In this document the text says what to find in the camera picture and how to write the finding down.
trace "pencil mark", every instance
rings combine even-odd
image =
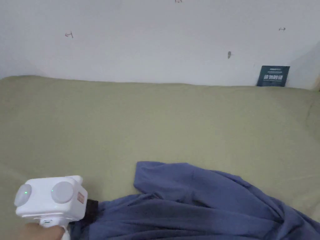
[[[72,32],[70,31],[69,34],[65,34],[66,37],[69,37],[69,35],[71,35],[71,37],[73,38]]]

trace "mattress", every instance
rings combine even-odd
[[[239,175],[320,221],[320,93],[279,87],[0,80],[0,232],[30,178],[81,175],[89,198],[137,193],[137,161]]]

